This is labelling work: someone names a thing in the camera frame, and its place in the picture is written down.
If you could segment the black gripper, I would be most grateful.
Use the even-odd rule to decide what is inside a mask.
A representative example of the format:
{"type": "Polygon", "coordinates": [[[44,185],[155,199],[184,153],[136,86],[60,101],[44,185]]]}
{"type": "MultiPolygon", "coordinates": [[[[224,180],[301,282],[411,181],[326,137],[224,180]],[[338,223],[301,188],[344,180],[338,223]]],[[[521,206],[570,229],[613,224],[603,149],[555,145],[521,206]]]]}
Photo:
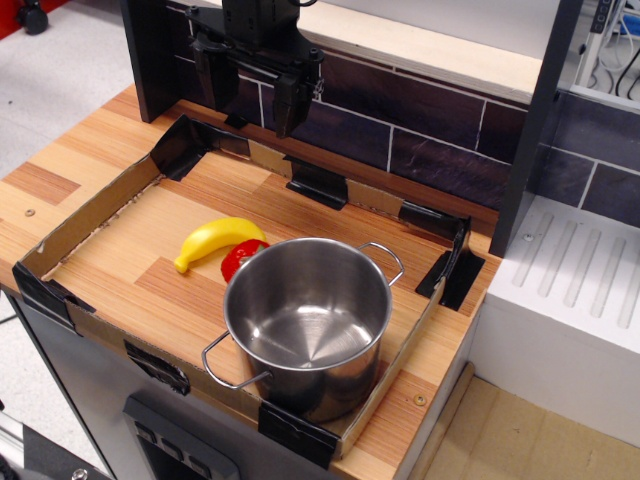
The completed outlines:
{"type": "Polygon", "coordinates": [[[206,103],[223,110],[238,95],[239,73],[274,84],[273,118],[278,138],[307,119],[321,90],[324,52],[298,30],[312,1],[224,1],[220,7],[192,5],[185,11],[191,48],[206,103]]]}

